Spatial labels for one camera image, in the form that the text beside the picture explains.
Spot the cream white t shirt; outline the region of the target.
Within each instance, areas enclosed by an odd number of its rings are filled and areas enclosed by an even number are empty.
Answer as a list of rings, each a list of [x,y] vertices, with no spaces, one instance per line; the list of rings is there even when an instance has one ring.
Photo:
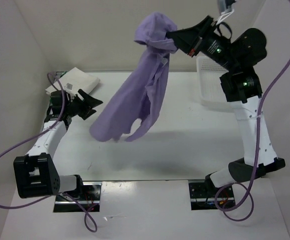
[[[62,77],[57,77],[56,72],[48,74],[50,81],[53,83],[45,89],[47,95],[50,95],[54,91],[61,89],[59,82],[62,85],[63,90],[70,93],[73,97],[78,94],[78,90],[82,89],[87,94],[91,93],[92,90],[100,83],[98,77],[89,75],[77,67],[67,71]]]

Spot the lavender t shirt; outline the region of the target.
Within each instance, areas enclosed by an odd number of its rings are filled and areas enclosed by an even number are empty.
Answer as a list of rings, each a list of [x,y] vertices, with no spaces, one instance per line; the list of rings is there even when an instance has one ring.
[[[99,142],[127,142],[144,136],[158,120],[168,84],[170,56],[177,51],[168,32],[177,25],[166,15],[154,12],[142,20],[134,41],[146,47],[137,67],[110,99],[91,125],[90,135]]]

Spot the green t shirt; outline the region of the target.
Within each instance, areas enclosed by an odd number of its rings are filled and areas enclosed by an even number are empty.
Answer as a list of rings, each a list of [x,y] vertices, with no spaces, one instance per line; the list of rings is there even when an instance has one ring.
[[[57,76],[57,77],[59,77],[59,78],[61,78],[63,75],[65,75],[67,73],[67,71],[57,71],[56,73],[55,73],[55,75]]]

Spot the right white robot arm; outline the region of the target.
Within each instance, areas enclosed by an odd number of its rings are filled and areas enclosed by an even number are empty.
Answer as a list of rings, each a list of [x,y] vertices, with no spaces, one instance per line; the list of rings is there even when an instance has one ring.
[[[254,66],[267,56],[267,39],[262,31],[249,28],[235,41],[223,36],[220,26],[207,16],[197,25],[166,33],[175,46],[194,57],[203,53],[226,70],[220,85],[233,109],[243,143],[244,156],[205,177],[204,191],[217,196],[222,187],[258,179],[280,170],[286,163],[277,156],[263,113],[258,112],[263,91]]]

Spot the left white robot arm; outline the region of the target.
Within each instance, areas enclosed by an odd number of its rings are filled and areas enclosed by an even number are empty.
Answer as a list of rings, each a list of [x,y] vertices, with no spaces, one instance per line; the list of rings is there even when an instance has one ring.
[[[79,116],[86,120],[96,113],[95,108],[102,103],[82,89],[74,97],[60,90],[51,93],[42,135],[24,156],[16,157],[13,162],[17,191],[22,199],[62,193],[67,193],[74,200],[84,196],[82,178],[77,174],[59,175],[53,157],[72,118]]]

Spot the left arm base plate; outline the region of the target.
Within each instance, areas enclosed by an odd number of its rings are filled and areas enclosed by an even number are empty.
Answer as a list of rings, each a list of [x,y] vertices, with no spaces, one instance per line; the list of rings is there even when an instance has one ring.
[[[84,181],[82,187],[82,193],[73,198],[79,202],[79,204],[90,212],[100,211],[102,182],[99,181]],[[54,201],[53,207],[54,213],[77,213],[83,212],[83,210],[68,196],[63,194],[57,195]]]

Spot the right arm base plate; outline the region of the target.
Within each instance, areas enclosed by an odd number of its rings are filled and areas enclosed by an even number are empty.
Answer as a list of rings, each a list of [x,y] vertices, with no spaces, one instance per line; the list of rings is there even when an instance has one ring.
[[[208,192],[202,179],[188,181],[191,210],[217,210],[215,194]],[[231,187],[225,188],[217,198],[217,204],[222,209],[236,205],[234,192]]]

